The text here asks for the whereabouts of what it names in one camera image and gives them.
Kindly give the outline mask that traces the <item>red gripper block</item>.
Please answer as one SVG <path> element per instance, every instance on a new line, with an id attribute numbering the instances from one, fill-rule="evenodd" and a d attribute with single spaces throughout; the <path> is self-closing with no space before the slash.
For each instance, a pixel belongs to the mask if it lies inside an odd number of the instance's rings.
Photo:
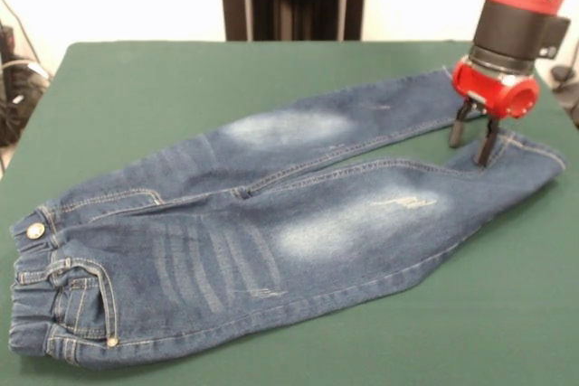
<path id="1" fill-rule="evenodd" d="M 473 100 L 492 116 L 475 158 L 477 165 L 487 165 L 499 132 L 498 119 L 522 118 L 530 112 L 538 100 L 538 83 L 533 76 L 491 71 L 464 56 L 454 68 L 452 84 L 465 100 L 451 126 L 449 147 L 460 146 Z"/>

